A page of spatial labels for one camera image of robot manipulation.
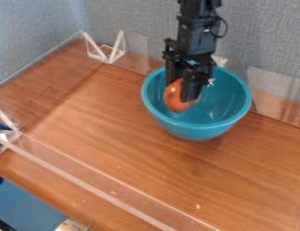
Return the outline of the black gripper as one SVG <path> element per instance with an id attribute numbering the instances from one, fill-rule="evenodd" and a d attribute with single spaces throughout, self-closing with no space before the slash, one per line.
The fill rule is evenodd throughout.
<path id="1" fill-rule="evenodd" d="M 214 62 L 211 55 L 218 39 L 199 37 L 195 41 L 165 39 L 162 58 L 166 62 L 166 79 L 170 85 L 182 77 L 181 101 L 190 102 L 199 98 L 203 86 L 213 79 Z"/>

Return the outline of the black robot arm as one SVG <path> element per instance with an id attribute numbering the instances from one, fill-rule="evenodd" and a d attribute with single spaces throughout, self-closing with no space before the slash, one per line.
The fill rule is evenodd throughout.
<path id="1" fill-rule="evenodd" d="M 178 79 L 181 82 L 181 102 L 199 98 L 203 87 L 213 84 L 217 62 L 219 26 L 226 21 L 218 15 L 222 0 L 178 0 L 181 11 L 177 15 L 177 39 L 165 39 L 162 58 L 166 62 L 167 86 Z"/>

